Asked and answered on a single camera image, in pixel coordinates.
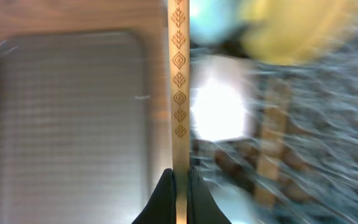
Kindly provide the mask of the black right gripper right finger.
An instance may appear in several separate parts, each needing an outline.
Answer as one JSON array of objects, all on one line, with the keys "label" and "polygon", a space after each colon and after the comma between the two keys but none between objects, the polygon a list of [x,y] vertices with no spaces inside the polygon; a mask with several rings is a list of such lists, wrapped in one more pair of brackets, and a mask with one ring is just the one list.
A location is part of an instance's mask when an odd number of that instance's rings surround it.
[{"label": "black right gripper right finger", "polygon": [[196,167],[191,167],[188,174],[187,204],[187,224],[231,224]]}]

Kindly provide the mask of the white green cup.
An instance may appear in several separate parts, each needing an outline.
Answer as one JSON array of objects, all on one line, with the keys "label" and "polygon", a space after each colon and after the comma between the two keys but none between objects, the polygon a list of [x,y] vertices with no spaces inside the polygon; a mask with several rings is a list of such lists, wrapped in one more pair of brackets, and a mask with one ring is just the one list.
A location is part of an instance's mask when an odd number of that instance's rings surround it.
[{"label": "white green cup", "polygon": [[231,184],[208,184],[219,209],[233,224],[259,224],[258,214],[247,192]]}]

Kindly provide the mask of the light blue rice bowl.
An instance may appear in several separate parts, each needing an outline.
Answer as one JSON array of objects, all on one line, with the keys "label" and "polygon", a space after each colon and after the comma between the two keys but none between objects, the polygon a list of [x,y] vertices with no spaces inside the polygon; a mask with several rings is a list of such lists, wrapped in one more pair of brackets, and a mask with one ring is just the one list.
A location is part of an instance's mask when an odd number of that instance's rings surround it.
[{"label": "light blue rice bowl", "polygon": [[243,22],[237,17],[238,0],[190,0],[190,39],[215,45],[228,39]]}]

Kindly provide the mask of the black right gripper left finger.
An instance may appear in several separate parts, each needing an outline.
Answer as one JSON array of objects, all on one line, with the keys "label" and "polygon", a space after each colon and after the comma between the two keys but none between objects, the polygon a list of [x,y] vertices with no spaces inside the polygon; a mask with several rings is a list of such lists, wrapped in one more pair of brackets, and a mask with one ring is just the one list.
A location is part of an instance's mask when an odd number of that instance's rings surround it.
[{"label": "black right gripper left finger", "polygon": [[132,224],[176,224],[176,188],[171,168],[163,171],[147,205]]}]

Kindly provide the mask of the yellow plate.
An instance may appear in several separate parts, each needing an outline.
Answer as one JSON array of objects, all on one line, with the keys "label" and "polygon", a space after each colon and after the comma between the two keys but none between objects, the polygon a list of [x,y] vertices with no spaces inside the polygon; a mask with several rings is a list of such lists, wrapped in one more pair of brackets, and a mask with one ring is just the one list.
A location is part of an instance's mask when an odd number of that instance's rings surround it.
[{"label": "yellow plate", "polygon": [[340,48],[358,33],[358,0],[241,1],[247,55],[272,65],[300,65]]}]

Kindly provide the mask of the wooden chopstick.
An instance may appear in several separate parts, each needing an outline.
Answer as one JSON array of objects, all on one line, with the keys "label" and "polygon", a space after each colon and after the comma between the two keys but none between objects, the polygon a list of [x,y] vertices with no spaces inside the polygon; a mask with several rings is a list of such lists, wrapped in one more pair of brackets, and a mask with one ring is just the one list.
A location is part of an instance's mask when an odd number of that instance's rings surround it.
[{"label": "wooden chopstick", "polygon": [[176,223],[187,224],[190,169],[190,2],[168,0],[167,11],[172,165],[177,190]]},{"label": "wooden chopstick", "polygon": [[276,182],[283,152],[283,138],[287,126],[287,110],[291,97],[288,82],[270,78],[265,92],[264,117],[261,125],[260,152],[257,173],[262,180]]}]

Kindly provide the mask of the white pink bowl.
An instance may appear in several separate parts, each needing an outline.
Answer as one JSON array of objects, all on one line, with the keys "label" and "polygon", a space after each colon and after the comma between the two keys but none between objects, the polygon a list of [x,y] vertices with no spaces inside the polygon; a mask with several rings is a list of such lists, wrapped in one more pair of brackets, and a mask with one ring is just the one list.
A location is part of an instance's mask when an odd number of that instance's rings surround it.
[{"label": "white pink bowl", "polygon": [[192,128],[197,138],[211,141],[251,136],[255,67],[250,60],[205,55],[191,71]]}]

